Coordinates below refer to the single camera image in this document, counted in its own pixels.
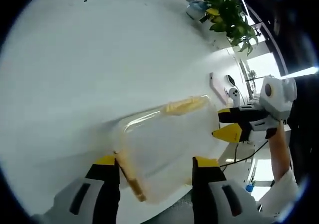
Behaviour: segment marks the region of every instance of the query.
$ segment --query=clear plastic bag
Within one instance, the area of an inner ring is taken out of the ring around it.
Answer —
[[[192,97],[119,121],[112,131],[115,157],[140,201],[157,203],[191,183],[192,158],[209,158],[218,129],[208,96]]]

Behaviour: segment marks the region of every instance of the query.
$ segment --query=green leaf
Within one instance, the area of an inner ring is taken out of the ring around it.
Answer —
[[[216,32],[224,32],[226,31],[226,25],[223,22],[220,23],[215,23],[210,27],[211,31],[216,31]]]
[[[247,45],[248,45],[247,55],[249,55],[253,51],[253,47],[249,42],[247,42]]]
[[[242,26],[237,26],[236,29],[238,33],[240,34],[240,36],[245,35],[245,29]]]
[[[255,40],[256,44],[258,45],[258,44],[259,44],[259,41],[258,41],[257,36],[255,35],[255,36],[253,36],[253,38],[254,38],[254,40]]]
[[[243,44],[242,48],[239,50],[239,52],[242,52],[247,48],[248,48],[248,43],[246,41],[244,41],[244,44]]]
[[[240,42],[241,40],[239,38],[234,38],[230,44],[231,46],[238,46]]]

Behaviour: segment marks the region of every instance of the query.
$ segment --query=white tabletop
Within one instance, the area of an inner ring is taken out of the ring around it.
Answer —
[[[202,94],[222,108],[210,72],[230,74],[247,93],[232,49],[212,53],[186,6],[33,0],[18,18],[0,55],[0,161],[30,214],[50,208],[54,195],[104,154],[105,122]],[[213,156],[226,146],[221,141]],[[148,205],[127,188],[118,223],[145,221],[188,190]]]

